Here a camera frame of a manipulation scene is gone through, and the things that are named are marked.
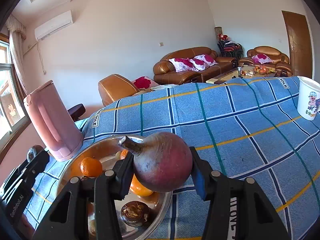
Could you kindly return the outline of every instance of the brown leather sofa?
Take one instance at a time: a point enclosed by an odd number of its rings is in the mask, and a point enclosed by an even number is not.
[[[258,54],[265,54],[267,55],[273,63],[255,63],[251,57],[258,55]],[[239,66],[249,65],[249,66],[264,66],[267,68],[272,68],[276,71],[276,76],[292,76],[291,65],[289,64],[289,57],[279,51],[276,48],[269,47],[269,46],[258,46],[254,49],[249,49],[247,51],[247,57],[241,58],[238,61]]]
[[[205,70],[195,72],[185,70],[176,72],[173,64],[169,61],[171,58],[193,58],[198,55],[208,54],[215,59],[218,64],[206,68]],[[177,50],[165,55],[153,67],[155,74],[153,79],[160,85],[176,84],[181,85],[191,82],[206,82],[210,78],[214,78],[226,71],[237,67],[237,59],[234,57],[218,57],[218,54],[207,47],[195,47],[189,49]]]
[[[118,74],[112,74],[100,80],[98,90],[104,106],[139,92],[131,81]]]

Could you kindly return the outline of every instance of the orange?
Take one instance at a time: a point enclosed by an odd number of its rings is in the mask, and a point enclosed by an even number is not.
[[[98,177],[102,173],[102,164],[96,159],[85,157],[81,161],[80,169],[84,176]]]
[[[128,154],[128,150],[124,149],[120,154],[120,160],[123,160]]]
[[[141,197],[146,197],[146,196],[150,196],[153,191],[150,189],[147,189],[145,186],[143,186],[137,179],[136,175],[133,175],[132,181],[131,181],[131,185],[130,185],[130,189],[133,193],[135,193],[138,196]]]

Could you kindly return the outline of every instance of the red decoration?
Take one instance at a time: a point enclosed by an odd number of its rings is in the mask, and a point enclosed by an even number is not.
[[[267,58],[267,56],[264,55],[264,54],[258,54],[257,57],[258,57],[258,58],[263,58],[263,59],[266,59],[266,58]]]
[[[214,59],[213,59],[211,56],[209,56],[208,54],[204,54],[204,58],[205,58],[205,60],[208,61],[208,62],[211,62],[211,63],[214,62]]]
[[[140,77],[138,79],[135,80],[135,82],[133,83],[137,88],[142,89],[142,88],[149,88],[150,84],[151,84],[151,80],[146,79],[144,76]]]
[[[204,65],[204,61],[203,60],[199,60],[199,59],[196,59],[196,58],[193,58],[193,60],[197,65]]]
[[[175,58],[174,61],[182,62],[184,65],[187,65],[188,67],[194,68],[193,64],[185,58]]]

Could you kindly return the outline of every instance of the pink floral cushion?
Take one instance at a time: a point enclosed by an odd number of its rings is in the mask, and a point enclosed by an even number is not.
[[[204,61],[205,63],[208,64],[209,67],[217,64],[217,62],[213,59],[213,57],[211,57],[208,54],[202,54],[199,56],[195,56],[194,58]]]
[[[172,58],[172,59],[169,59],[169,61],[174,65],[176,72],[180,72],[184,70],[199,71],[194,67],[194,65],[188,59]]]
[[[132,83],[139,89],[148,89],[159,85],[147,76],[139,77],[133,80]]]
[[[195,66],[195,68],[197,70],[204,70],[206,68],[209,67],[209,65],[207,63],[205,63],[203,60],[199,60],[199,59],[196,59],[196,58],[192,58],[192,59],[189,59],[189,61]]]
[[[255,63],[265,64],[265,63],[273,63],[271,58],[269,58],[266,54],[258,54],[252,57]]]

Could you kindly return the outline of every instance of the air conditioner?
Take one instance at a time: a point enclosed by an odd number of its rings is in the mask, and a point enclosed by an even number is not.
[[[49,35],[71,24],[73,24],[71,11],[67,11],[37,27],[35,29],[36,39],[37,41],[43,40]]]

